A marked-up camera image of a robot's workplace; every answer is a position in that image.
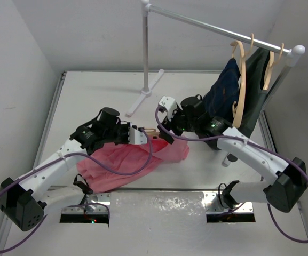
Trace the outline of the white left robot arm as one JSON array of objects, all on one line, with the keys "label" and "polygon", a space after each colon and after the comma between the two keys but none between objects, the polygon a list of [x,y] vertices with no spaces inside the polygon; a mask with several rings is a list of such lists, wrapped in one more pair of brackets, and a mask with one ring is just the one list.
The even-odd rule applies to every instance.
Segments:
[{"label": "white left robot arm", "polygon": [[1,183],[0,210],[22,231],[29,231],[44,217],[48,203],[43,194],[53,183],[105,143],[127,144],[129,122],[119,112],[104,107],[97,117],[80,125],[64,144],[35,170],[21,176],[20,182],[7,178]]}]

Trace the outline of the pink t shirt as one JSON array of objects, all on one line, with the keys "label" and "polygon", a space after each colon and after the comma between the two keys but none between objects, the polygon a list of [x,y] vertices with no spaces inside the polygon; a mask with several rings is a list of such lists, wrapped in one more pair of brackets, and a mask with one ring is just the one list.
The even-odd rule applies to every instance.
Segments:
[{"label": "pink t shirt", "polygon": [[175,164],[185,160],[189,153],[187,141],[175,140],[169,144],[159,137],[151,137],[153,146],[152,158],[145,168],[133,174],[146,163],[149,157],[149,145],[115,145],[107,143],[103,148],[92,154],[108,168],[125,173],[118,175],[104,169],[102,166],[85,158],[77,165],[77,171],[87,181],[95,193],[104,193],[109,190],[134,182],[162,164]]}]

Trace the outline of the beige plastic hanger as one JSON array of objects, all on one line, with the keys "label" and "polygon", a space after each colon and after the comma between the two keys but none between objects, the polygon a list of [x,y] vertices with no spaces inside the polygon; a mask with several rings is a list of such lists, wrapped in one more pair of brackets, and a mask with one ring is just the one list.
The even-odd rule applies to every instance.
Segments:
[{"label": "beige plastic hanger", "polygon": [[140,130],[143,130],[143,131],[145,131],[147,134],[148,134],[148,136],[152,136],[152,137],[156,137],[156,136],[158,136],[159,135],[159,131],[157,130],[157,129],[155,129],[155,128],[145,128],[145,127],[141,127],[140,128]]}]

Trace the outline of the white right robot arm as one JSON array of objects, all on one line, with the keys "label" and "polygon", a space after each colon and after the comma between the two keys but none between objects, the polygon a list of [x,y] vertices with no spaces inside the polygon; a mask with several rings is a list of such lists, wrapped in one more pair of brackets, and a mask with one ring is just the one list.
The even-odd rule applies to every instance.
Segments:
[{"label": "white right robot arm", "polygon": [[223,150],[241,160],[263,177],[259,182],[234,180],[225,186],[219,201],[230,209],[247,201],[267,203],[288,213],[308,188],[305,163],[292,161],[254,143],[221,117],[210,118],[203,110],[199,97],[187,98],[187,105],[179,107],[172,97],[163,96],[155,111],[165,113],[158,121],[160,136],[169,143],[182,139],[183,132],[193,132],[196,141],[206,142],[211,148]]}]

